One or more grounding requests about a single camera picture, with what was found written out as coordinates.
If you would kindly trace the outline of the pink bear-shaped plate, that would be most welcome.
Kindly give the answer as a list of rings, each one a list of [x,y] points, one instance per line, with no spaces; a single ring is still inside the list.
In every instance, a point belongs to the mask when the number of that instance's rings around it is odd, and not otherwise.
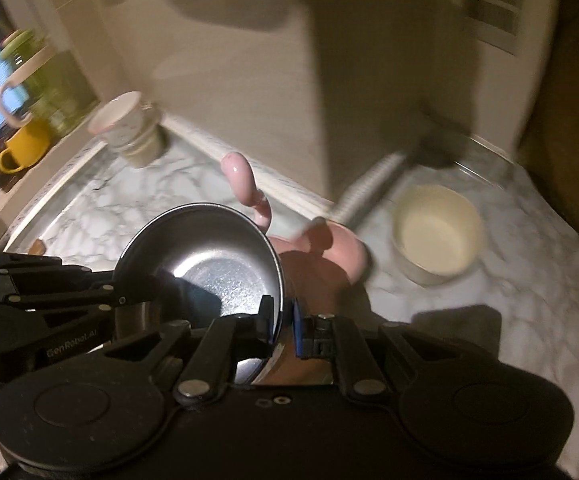
[[[351,230],[322,217],[290,240],[274,237],[286,278],[286,292],[309,314],[335,314],[340,296],[361,282],[367,251]],[[297,358],[291,330],[283,330],[280,350],[259,380],[261,385],[324,385],[332,380],[329,362]]]

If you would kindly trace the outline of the pink steel-lined handled bowl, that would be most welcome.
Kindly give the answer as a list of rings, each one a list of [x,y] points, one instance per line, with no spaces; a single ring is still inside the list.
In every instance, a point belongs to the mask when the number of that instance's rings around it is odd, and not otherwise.
[[[283,325],[285,280],[266,235],[272,209],[248,160],[225,155],[221,170],[246,216],[216,203],[191,203],[160,214],[132,238],[114,267],[123,304],[114,334],[126,338],[186,320],[203,330],[219,316],[264,313],[263,341],[275,346]]]

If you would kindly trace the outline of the cream round bowl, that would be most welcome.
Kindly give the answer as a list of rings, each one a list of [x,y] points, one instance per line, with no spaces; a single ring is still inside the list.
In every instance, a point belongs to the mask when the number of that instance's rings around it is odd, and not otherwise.
[[[437,286],[472,270],[486,245],[485,222],[451,188],[414,185],[396,200],[391,238],[401,272],[416,284]]]

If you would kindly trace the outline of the brown soap bar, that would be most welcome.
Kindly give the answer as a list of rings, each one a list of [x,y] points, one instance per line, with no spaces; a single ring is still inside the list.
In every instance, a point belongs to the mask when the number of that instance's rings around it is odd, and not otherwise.
[[[30,256],[44,256],[46,254],[45,243],[40,238],[36,238],[31,244],[28,254]]]

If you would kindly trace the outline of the yellow mug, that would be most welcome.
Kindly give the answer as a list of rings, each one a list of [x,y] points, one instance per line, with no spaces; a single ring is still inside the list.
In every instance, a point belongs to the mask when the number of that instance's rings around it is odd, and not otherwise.
[[[19,128],[8,140],[0,153],[2,174],[18,174],[37,164],[52,146],[53,133],[32,119]]]

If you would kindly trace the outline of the beige ribbed cup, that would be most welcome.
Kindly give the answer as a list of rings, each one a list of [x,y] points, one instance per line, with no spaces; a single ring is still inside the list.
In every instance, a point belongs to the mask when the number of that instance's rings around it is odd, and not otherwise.
[[[147,111],[143,130],[132,141],[119,146],[110,147],[114,154],[120,155],[133,168],[144,168],[155,162],[166,151],[166,139],[160,128],[161,113],[157,108]]]

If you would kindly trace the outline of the white floral ceramic bowl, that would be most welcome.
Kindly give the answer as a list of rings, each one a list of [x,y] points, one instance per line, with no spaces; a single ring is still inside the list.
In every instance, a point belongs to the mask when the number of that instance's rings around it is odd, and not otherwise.
[[[153,110],[140,91],[122,93],[93,115],[88,122],[88,133],[120,148],[140,135]]]

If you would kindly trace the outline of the green glass pitcher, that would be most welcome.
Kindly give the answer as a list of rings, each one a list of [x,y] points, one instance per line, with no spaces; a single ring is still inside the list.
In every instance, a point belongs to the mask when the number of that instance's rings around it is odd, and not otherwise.
[[[63,138],[98,103],[71,52],[56,49],[31,29],[6,37],[0,59],[9,69],[0,87],[0,113],[12,128],[36,120]]]

